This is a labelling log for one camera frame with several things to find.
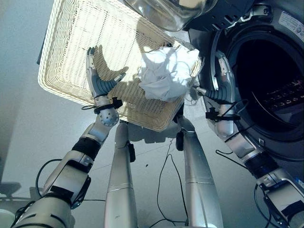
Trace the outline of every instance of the white floor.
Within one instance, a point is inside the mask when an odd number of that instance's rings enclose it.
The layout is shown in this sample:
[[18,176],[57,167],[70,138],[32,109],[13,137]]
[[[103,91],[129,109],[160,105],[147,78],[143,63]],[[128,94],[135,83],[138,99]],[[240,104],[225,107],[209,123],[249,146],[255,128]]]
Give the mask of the white floor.
[[[95,120],[92,111],[81,111],[81,105],[50,94],[38,85],[36,60],[51,7],[52,0],[0,0],[0,209],[12,212],[37,199],[34,183],[41,165],[50,159],[62,158]],[[196,127],[217,185],[224,227],[263,227],[266,222],[253,201],[254,178],[215,154],[216,149],[226,152],[229,149],[209,129],[204,112],[201,101],[196,106],[186,101],[185,115]],[[136,151],[136,161],[131,167],[141,228],[162,219],[156,204],[158,177],[176,130],[173,124],[162,133],[143,129],[138,136],[130,132]],[[105,199],[114,133],[115,129],[90,172],[92,183],[87,199]],[[183,152],[177,151],[174,145],[175,139],[171,153],[184,180]],[[40,186],[55,166],[56,162],[45,168]],[[160,206],[165,215],[174,220],[186,219],[180,193],[173,164],[168,162],[161,180]],[[72,211],[74,227],[101,228],[103,213],[104,202],[83,202]],[[163,221],[155,227],[161,226],[172,224]]]

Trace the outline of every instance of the white towel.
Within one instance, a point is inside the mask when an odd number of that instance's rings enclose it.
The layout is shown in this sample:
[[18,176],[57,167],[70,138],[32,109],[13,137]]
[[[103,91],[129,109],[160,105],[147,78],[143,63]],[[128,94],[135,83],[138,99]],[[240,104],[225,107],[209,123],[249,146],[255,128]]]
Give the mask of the white towel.
[[173,102],[186,94],[191,81],[191,68],[198,56],[197,49],[189,50],[182,45],[143,53],[138,77],[145,97]]

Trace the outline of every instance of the wicker basket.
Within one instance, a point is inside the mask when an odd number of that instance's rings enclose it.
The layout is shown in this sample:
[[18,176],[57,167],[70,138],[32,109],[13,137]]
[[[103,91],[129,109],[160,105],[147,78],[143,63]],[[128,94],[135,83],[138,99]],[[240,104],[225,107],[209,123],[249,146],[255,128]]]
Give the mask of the wicker basket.
[[[170,123],[183,96],[173,103],[147,100],[138,86],[141,53],[164,43],[180,45],[159,28],[117,0],[55,0],[43,46],[38,82],[42,88],[82,105],[94,103],[86,79],[86,52],[96,47],[95,65],[100,77],[109,80],[121,72],[125,78],[109,93],[123,106],[122,120],[155,131]],[[191,76],[200,70],[194,64]]]

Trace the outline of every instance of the robotic finger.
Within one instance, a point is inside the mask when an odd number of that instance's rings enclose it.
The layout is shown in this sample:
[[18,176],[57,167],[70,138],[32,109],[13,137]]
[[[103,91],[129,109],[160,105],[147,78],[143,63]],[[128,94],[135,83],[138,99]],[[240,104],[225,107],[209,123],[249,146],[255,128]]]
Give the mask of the robotic finger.
[[86,76],[93,98],[106,96],[125,76],[125,73],[123,73],[112,80],[102,80],[94,64],[94,54],[96,51],[97,49],[90,47],[86,55]]

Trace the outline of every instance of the black wire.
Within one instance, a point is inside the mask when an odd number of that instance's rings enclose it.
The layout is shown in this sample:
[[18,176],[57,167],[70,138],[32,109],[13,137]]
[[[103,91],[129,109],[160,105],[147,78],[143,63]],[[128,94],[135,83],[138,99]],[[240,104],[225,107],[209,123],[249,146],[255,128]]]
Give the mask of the black wire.
[[61,159],[51,159],[51,160],[47,161],[46,163],[44,163],[44,165],[40,168],[40,170],[39,170],[39,172],[38,172],[38,174],[37,174],[37,176],[36,176],[36,181],[35,181],[35,189],[36,189],[37,194],[38,194],[40,197],[42,197],[42,195],[40,194],[40,191],[39,191],[38,182],[39,182],[39,177],[40,177],[40,174],[41,174],[42,170],[44,169],[44,167],[45,167],[47,164],[49,164],[49,163],[51,163],[51,162],[59,162],[59,161],[61,161]]
[[102,201],[102,202],[105,202],[104,199],[84,199],[84,201]]
[[266,215],[262,212],[260,206],[258,205],[258,203],[257,203],[257,194],[256,194],[256,193],[257,193],[257,187],[258,187],[258,185],[256,184],[255,190],[254,190],[254,192],[253,192],[253,197],[254,197],[254,200],[255,200],[255,204],[256,204],[257,210],[260,212],[260,214],[262,215],[262,217],[263,217],[264,219],[266,219],[267,224],[270,223],[270,224],[273,225],[274,227],[280,228],[280,227],[278,227],[276,224],[274,224],[273,222],[270,221],[271,216],[269,216],[270,219],[266,217]]
[[225,152],[220,151],[220,150],[215,150],[215,152],[216,152],[216,151],[218,151],[218,152],[220,152],[220,153],[223,153],[223,154],[227,154],[227,155],[229,155],[229,154],[233,154],[233,151],[231,151],[231,152],[229,152],[229,153],[225,153]]
[[[184,221],[173,221],[173,220],[171,220],[171,219],[168,219],[168,218],[164,215],[163,211],[161,210],[160,205],[159,205],[159,202],[158,202],[158,196],[159,196],[160,184],[161,184],[161,176],[162,176],[161,174],[162,174],[162,171],[163,171],[163,169],[164,169],[164,167],[165,167],[165,165],[166,165],[167,159],[168,159],[168,157],[169,157],[169,150],[170,150],[170,146],[172,145],[172,141],[173,141],[173,139],[170,141],[170,144],[169,144],[169,147],[168,147],[168,151],[167,151],[167,154],[166,154],[166,159],[165,159],[165,162],[164,162],[164,164],[163,164],[163,166],[162,166],[162,168],[161,168],[161,173],[160,173],[160,176],[159,176],[159,179],[158,179],[158,188],[157,188],[157,198],[156,198],[156,201],[157,201],[158,210],[160,211],[160,213],[161,213],[161,215],[164,217],[164,219],[167,220],[167,221],[169,221],[169,222],[171,222],[171,223],[175,226],[175,222],[184,222]],[[177,171],[177,173],[178,173],[178,176],[179,176],[179,179],[180,179],[180,186],[181,186],[180,174],[179,174],[178,171]],[[183,203],[184,203],[186,215],[188,215],[187,210],[186,210],[186,204],[185,204],[185,200],[184,200],[184,194],[183,194],[182,187],[181,187],[181,195],[182,195],[182,198],[183,198]]]
[[158,220],[157,222],[153,223],[151,226],[149,226],[148,228],[154,227],[157,223],[161,222],[161,221],[165,221],[167,219],[163,218],[161,220]]
[[180,173],[178,172],[178,170],[177,170],[177,168],[176,168],[176,165],[175,165],[175,163],[174,163],[174,161],[173,161],[172,154],[169,153],[168,156],[171,156],[171,161],[172,161],[172,163],[173,163],[173,165],[174,165],[174,168],[175,168],[175,170],[176,170],[176,172],[177,172],[177,175],[178,175],[178,177],[179,177],[179,180],[180,180],[180,189],[181,189],[182,202],[183,202],[183,204],[184,204],[186,216],[187,216],[187,218],[188,218],[188,212],[187,212],[187,208],[186,208],[186,203],[185,203],[185,198],[184,198],[184,192],[183,192],[183,190],[182,190],[181,176],[180,176]]
[[17,221],[19,220],[19,218],[21,217],[21,215],[23,215],[23,213],[27,210],[27,208],[28,208],[30,205],[32,205],[33,203],[35,203],[35,201],[29,202],[26,206],[24,206],[24,207],[22,207],[22,208],[19,208],[19,209],[16,211],[16,214],[17,214],[18,212],[20,212],[20,213],[18,214],[18,216],[15,216],[15,220],[14,220],[13,224],[12,224],[10,227],[13,227],[13,226],[17,223]]
[[83,107],[81,108],[81,110],[89,110],[89,109],[92,109],[92,108],[96,108],[96,106],[95,106],[95,105],[83,106]]
[[232,106],[231,106],[229,109],[227,109],[227,111],[224,112],[224,114],[223,114],[222,116],[226,115],[231,109],[233,109],[234,106],[238,105],[239,103],[241,103],[241,102],[243,102],[243,101],[247,101],[247,103],[246,103],[246,105],[245,105],[239,112],[243,111],[243,110],[247,107],[247,105],[249,104],[248,99],[242,99],[242,100],[240,100],[240,101],[233,102],[233,103],[232,103]]
[[207,101],[207,103],[211,106],[211,108],[214,108],[213,105],[209,101]]
[[232,154],[233,152],[231,152],[231,153],[224,153],[224,152],[222,152],[222,151],[220,151],[220,150],[215,150],[215,153],[218,154],[218,155],[220,155],[220,156],[222,156],[222,157],[224,157],[224,158],[227,158],[228,160],[234,162],[235,164],[237,164],[237,165],[239,165],[239,166],[242,166],[244,169],[247,169],[246,166],[244,166],[244,165],[242,165],[242,164],[236,162],[235,160],[233,160],[233,159],[231,159],[231,158],[229,158],[229,157],[223,155],[223,154]]
[[252,128],[254,125],[256,125],[256,124],[254,123],[253,125],[250,125],[249,127],[247,127],[247,128],[245,128],[245,129],[242,129],[242,130],[238,131],[238,132],[235,133],[234,135],[232,135],[232,136],[230,136],[229,138],[227,138],[227,139],[225,140],[225,143],[228,142],[230,139],[232,139],[234,136],[237,136],[238,134],[247,131],[249,128]]

